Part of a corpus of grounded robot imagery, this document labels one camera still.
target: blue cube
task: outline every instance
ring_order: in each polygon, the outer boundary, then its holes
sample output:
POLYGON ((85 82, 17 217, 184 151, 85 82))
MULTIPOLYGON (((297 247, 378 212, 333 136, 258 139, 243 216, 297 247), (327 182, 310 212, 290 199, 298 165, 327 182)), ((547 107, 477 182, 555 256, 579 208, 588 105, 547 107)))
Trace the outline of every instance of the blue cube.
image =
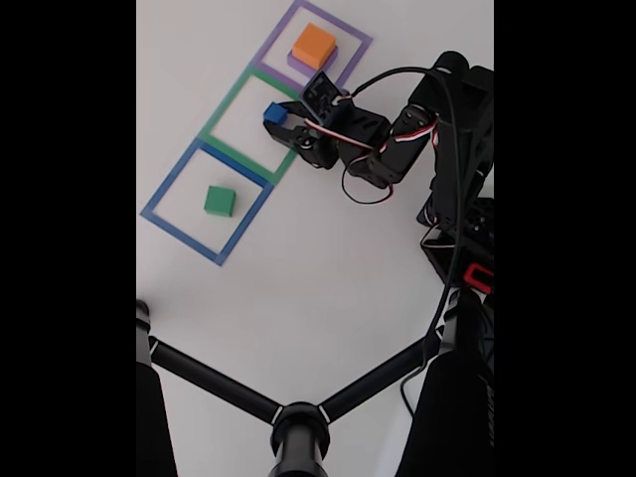
POLYGON ((275 124, 282 124, 287 118, 287 109, 273 102, 267 107, 263 119, 265 121, 271 121, 275 124))

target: blue tape square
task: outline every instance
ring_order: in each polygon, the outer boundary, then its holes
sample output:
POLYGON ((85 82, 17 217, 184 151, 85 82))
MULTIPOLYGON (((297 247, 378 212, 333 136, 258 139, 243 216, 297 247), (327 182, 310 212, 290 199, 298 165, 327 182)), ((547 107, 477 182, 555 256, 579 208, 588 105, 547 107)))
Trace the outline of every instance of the blue tape square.
POLYGON ((148 204, 146 204, 146 206, 143 208, 140 215, 144 219, 150 221, 155 226, 162 229, 164 232, 167 232, 168 234, 170 234, 175 239, 181 241, 185 245, 189 246, 191 249, 197 251, 198 253, 203 255, 205 258, 208 258, 209 260, 213 261, 218 266, 221 266, 223 265, 224 261, 226 261, 226 259, 228 258, 228 255, 230 255, 230 252, 234 249, 234 247, 239 242, 245 230, 247 229, 247 227, 249 226, 253 218, 256 216, 256 214, 258 213, 258 211, 260 210, 264 202, 267 200, 267 197, 269 197, 269 194, 271 194, 273 187, 274 186, 272 184, 269 184, 267 181, 265 181, 265 179, 254 174, 249 169, 239 164, 237 161, 232 159, 227 154, 224 154, 223 152, 214 148, 210 144, 207 144, 201 139, 195 139, 194 141, 192 141, 190 146, 188 146, 188 148, 183 153, 183 155, 181 156, 177 164, 175 164, 175 167, 172 168, 172 171, 170 171, 168 176, 161 183, 161 185, 159 186, 159 189, 157 189, 157 191, 152 195, 152 197, 150 198, 150 201, 148 201, 148 204), (186 167, 186 165, 188 164, 192 156, 198 150, 205 151, 213 158, 223 162, 226 166, 235 170, 242 176, 251 180, 257 186, 260 186, 262 188, 262 192, 258 195, 254 203, 251 205, 251 207, 247 211, 247 214, 245 215, 245 217, 243 217, 242 221, 240 221, 240 223, 238 224, 237 229, 230 236, 230 239, 224 245, 224 247, 219 253, 214 252, 213 250, 209 249, 208 247, 206 247, 199 241, 190 237, 188 234, 184 233, 183 231, 180 231, 179 229, 174 227, 172 224, 166 222, 165 220, 161 219, 159 216, 155 215, 153 212, 154 209, 159 204, 159 202, 161 202, 161 199, 166 195, 166 193, 168 192, 172 184, 175 182, 179 174, 181 174, 181 171, 183 171, 184 167, 186 167))

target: green cube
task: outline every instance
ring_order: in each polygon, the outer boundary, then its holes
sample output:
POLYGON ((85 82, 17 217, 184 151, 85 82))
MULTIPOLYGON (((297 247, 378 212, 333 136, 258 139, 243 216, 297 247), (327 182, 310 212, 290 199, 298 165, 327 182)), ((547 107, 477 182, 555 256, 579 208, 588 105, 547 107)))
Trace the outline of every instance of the green cube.
POLYGON ((235 206, 237 194, 232 189, 225 187, 210 187, 204 209, 208 214, 215 216, 231 217, 235 206))

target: orange cube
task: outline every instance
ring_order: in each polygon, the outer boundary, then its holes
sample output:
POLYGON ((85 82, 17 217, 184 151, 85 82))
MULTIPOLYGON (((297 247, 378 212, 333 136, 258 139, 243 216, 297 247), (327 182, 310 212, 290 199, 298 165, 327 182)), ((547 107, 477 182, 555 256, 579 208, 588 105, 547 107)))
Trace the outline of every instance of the orange cube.
POLYGON ((310 23, 294 43, 291 55, 314 70, 320 70, 335 49, 336 37, 310 23))

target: purple square block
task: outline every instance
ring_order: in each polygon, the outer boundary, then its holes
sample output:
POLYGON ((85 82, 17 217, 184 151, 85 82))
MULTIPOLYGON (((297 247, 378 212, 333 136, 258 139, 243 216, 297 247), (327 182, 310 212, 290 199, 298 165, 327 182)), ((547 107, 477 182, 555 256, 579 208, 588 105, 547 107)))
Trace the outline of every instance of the purple square block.
POLYGON ((331 67, 331 65, 334 63, 334 60, 336 60, 337 56, 338 56, 338 47, 336 47, 334 51, 331 52, 331 55, 329 55, 329 58, 327 59, 327 61, 325 62, 325 64, 322 66, 320 70, 314 70, 309 65, 305 65, 300 60, 295 59, 294 56, 291 54, 291 52, 289 52, 289 54, 287 55, 287 64, 290 65, 295 70, 297 70, 298 72, 303 73, 306 77, 314 78, 314 75, 316 75, 316 73, 320 71, 324 71, 326 73, 329 67, 331 67))

